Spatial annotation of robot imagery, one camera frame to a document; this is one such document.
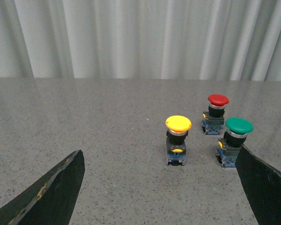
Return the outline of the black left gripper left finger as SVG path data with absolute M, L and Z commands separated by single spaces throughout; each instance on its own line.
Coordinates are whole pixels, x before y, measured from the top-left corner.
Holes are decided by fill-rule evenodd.
M 83 152 L 72 152 L 0 208 L 0 225 L 69 224 L 84 173 Z

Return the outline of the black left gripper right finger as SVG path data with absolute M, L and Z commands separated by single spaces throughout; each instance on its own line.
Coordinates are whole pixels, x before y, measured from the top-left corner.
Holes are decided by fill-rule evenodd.
M 236 168 L 260 225 L 281 225 L 281 172 L 242 147 Z

